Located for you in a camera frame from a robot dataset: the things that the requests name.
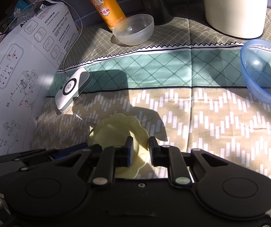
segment instruction sheet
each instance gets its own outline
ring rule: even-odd
[[[27,151],[43,100],[78,31],[67,6],[46,6],[0,44],[0,155]]]

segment silver rivet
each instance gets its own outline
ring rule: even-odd
[[[139,186],[140,188],[145,188],[146,184],[144,184],[144,183],[139,183],[138,186]]]
[[[95,185],[105,185],[106,183],[108,183],[108,180],[105,177],[96,177],[96,178],[93,179],[92,182]]]
[[[187,177],[178,177],[178,178],[175,179],[175,182],[178,183],[178,184],[186,185],[186,184],[190,183],[191,180],[189,178],[187,178]]]

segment bowl rim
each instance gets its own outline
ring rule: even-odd
[[[267,97],[269,97],[271,99],[271,95],[269,93],[267,93],[266,91],[264,91],[248,74],[247,69],[245,67],[245,64],[242,60],[242,56],[244,54],[244,51],[252,45],[257,45],[257,46],[263,46],[266,48],[271,48],[271,42],[268,40],[264,40],[264,39],[252,39],[249,40],[248,42],[244,43],[244,45],[242,46],[241,50],[240,50],[240,62],[242,64],[242,68],[245,70],[244,73],[246,75],[246,77],[250,78],[250,80],[252,81],[253,85],[255,87],[257,87],[257,89],[261,90]]]
[[[126,19],[129,19],[129,18],[132,18],[132,17],[135,17],[135,16],[139,16],[139,15],[148,15],[148,17],[152,18],[152,21],[151,21],[151,23],[150,23],[147,27],[143,28],[142,30],[140,30],[140,31],[138,31],[138,32],[136,32],[136,33],[133,33],[132,35],[135,35],[135,34],[141,32],[141,31],[147,29],[152,23],[154,24],[154,18],[153,18],[153,16],[151,16],[150,14],[147,14],[147,13],[139,13],[139,14],[135,14],[135,15],[132,15],[132,16],[130,16],[130,17],[127,17]],[[126,19],[121,20],[121,21],[120,21],[119,23],[117,23],[117,24],[115,25],[115,27],[113,28],[112,34],[113,34],[115,37],[117,37],[117,35],[115,35],[115,29],[116,29],[116,28],[119,28],[119,25],[121,25],[121,24],[123,23],[123,21],[126,21]],[[118,37],[124,38],[124,37],[129,37],[129,36],[131,36],[131,35],[118,36]]]

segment white vase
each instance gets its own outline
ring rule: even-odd
[[[268,0],[204,0],[207,22],[222,33],[259,37],[264,29]]]

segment translucent blue plastic bowl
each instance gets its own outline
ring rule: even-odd
[[[271,105],[271,42],[261,39],[246,42],[240,59],[248,90],[261,102]]]

